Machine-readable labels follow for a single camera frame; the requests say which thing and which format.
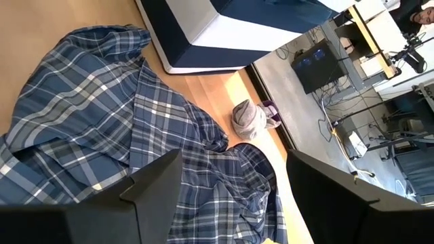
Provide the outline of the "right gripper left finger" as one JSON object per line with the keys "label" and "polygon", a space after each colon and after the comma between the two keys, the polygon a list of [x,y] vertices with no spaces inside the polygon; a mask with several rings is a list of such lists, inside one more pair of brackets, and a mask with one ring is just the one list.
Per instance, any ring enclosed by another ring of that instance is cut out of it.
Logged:
{"label": "right gripper left finger", "polygon": [[175,149],[80,203],[0,207],[0,244],[165,244],[181,176]]}

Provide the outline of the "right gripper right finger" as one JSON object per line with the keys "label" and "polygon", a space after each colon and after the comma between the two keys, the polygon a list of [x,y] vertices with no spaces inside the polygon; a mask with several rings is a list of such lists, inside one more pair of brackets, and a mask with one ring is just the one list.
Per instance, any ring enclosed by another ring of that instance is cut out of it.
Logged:
{"label": "right gripper right finger", "polygon": [[434,244],[434,207],[359,180],[298,150],[286,170],[315,244]]}

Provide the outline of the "blue plaid shirt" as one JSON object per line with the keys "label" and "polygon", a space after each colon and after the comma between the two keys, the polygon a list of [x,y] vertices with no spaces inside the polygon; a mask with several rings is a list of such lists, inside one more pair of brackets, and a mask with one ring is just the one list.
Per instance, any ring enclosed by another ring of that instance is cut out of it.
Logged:
{"label": "blue plaid shirt", "polygon": [[92,26],[43,57],[0,136],[0,205],[78,203],[179,149],[164,244],[288,244],[267,157],[229,146],[211,116],[169,88],[142,56],[150,40],[136,26]]}

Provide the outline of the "white power adapter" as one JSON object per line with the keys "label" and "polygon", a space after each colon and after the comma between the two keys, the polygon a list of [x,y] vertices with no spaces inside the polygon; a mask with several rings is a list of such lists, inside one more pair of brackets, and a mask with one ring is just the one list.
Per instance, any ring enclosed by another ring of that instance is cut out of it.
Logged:
{"label": "white power adapter", "polygon": [[344,148],[350,160],[362,158],[368,151],[368,147],[356,131],[351,131],[344,137]]}

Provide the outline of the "grey rolled sock pair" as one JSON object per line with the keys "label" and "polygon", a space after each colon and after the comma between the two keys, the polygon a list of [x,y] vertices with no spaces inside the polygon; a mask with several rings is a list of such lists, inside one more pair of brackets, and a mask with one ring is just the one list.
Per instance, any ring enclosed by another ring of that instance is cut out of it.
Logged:
{"label": "grey rolled sock pair", "polygon": [[255,104],[251,100],[244,100],[233,109],[231,123],[242,140],[253,140],[262,132],[279,127],[282,120],[273,101]]}

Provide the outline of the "black floor box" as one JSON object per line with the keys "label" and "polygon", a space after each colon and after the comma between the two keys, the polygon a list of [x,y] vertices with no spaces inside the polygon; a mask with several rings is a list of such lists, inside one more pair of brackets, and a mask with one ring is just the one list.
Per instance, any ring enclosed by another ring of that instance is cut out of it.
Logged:
{"label": "black floor box", "polygon": [[296,56],[291,67],[302,84],[305,94],[315,92],[348,74],[336,48],[326,39]]}

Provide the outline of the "navy striped fabric bin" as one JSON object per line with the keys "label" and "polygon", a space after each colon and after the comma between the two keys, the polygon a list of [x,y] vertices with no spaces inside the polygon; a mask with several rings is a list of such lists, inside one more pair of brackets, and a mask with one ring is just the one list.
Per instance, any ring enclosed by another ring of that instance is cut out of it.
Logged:
{"label": "navy striped fabric bin", "polygon": [[243,69],[355,0],[135,0],[165,71]]}

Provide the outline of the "person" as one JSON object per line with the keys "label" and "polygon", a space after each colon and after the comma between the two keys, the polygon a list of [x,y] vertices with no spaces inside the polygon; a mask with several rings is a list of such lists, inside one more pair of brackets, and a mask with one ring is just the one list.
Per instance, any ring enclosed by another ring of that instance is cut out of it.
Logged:
{"label": "person", "polygon": [[400,0],[390,15],[402,34],[417,35],[424,25],[434,23],[434,7],[422,8],[422,0]]}

